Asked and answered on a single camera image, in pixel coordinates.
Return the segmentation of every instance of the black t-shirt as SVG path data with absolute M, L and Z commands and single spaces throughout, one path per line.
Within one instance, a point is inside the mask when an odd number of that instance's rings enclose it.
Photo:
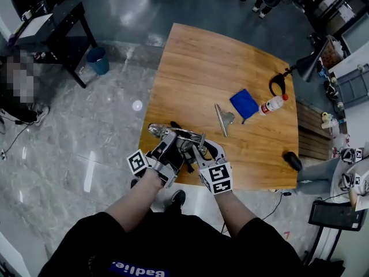
M 126 233 L 101 212 L 70 229 L 39 276 L 301 276 L 302 268 L 292 246 L 258 218 L 230 238 L 197 216 L 158 212 Z

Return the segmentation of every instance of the blue pouch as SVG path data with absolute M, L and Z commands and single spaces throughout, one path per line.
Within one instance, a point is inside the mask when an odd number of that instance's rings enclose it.
M 240 92 L 236 93 L 229 100 L 231 101 L 237 112 L 242 116 L 242 124 L 244 124 L 247 118 L 250 118 L 257 111 L 259 111 L 259 105 L 246 89 L 243 89 Z

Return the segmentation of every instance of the blue bucket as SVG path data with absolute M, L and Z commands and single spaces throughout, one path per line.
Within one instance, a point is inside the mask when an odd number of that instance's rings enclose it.
M 95 47 L 87 53 L 87 62 L 92 69 L 99 75 L 108 73 L 109 60 L 106 51 L 102 47 Z

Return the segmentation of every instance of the white circle on floor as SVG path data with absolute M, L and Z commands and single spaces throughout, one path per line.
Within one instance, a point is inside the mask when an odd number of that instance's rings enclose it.
M 142 101 L 140 100 L 135 100 L 132 104 L 132 109 L 135 111 L 141 111 L 142 109 Z

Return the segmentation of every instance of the black sleeve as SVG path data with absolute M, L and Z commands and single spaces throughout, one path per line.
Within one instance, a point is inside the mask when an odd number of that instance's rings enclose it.
M 247 260 L 253 267 L 262 268 L 263 275 L 267 272 L 282 276 L 303 275 L 302 262 L 293 247 L 275 228 L 259 218 L 243 226 L 236 237 L 236 245 L 238 262 Z
M 83 218 L 68 231 L 39 276 L 90 276 L 92 259 L 108 253 L 124 237 L 122 226 L 105 212 Z

